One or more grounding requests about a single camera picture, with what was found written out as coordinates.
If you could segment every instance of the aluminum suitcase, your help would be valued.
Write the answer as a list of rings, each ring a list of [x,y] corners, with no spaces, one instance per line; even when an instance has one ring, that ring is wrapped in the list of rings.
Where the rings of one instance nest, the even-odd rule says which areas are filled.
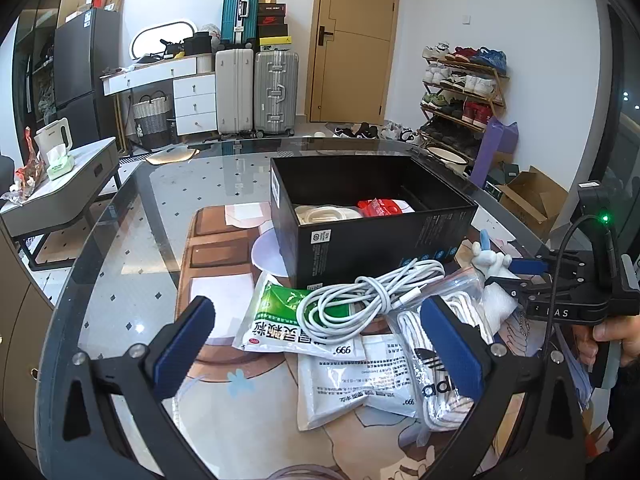
[[[290,50],[255,56],[254,120],[258,137],[293,135],[298,95],[298,54]]]
[[[225,0],[222,7],[222,43],[236,48],[255,47],[257,22],[258,0]]]
[[[219,133],[236,134],[253,129],[253,88],[253,50],[235,48],[216,53],[216,114]]]

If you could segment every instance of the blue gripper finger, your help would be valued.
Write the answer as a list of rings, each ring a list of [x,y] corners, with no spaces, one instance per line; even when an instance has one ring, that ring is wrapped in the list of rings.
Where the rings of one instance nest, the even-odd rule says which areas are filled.
[[[462,323],[440,296],[422,302],[420,323],[460,394],[480,399],[491,362],[478,329]]]

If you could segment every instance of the green and white package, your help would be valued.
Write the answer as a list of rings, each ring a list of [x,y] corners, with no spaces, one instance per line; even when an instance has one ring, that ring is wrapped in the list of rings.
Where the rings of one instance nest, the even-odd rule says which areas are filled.
[[[338,345],[324,345],[311,341],[300,329],[296,308],[310,293],[281,286],[273,276],[263,272],[232,346],[246,352],[293,352],[340,361],[364,359],[360,336]],[[347,305],[332,306],[327,311],[335,317],[350,314]]]

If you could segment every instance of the refrigerator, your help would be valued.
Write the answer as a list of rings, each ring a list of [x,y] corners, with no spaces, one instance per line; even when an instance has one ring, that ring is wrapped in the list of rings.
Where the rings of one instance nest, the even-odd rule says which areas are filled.
[[[90,9],[56,30],[54,94],[58,118],[66,117],[74,148],[116,137],[116,115],[100,76],[118,67],[120,14]]]

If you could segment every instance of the storage basket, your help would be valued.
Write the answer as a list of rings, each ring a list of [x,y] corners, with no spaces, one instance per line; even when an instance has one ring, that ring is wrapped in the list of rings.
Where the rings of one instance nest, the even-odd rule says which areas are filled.
[[[158,93],[162,94],[162,97],[154,98],[154,95]],[[169,111],[171,111],[171,101],[162,90],[151,95],[143,95],[140,102],[133,105],[133,116],[136,118],[138,136],[167,131],[166,118]]]

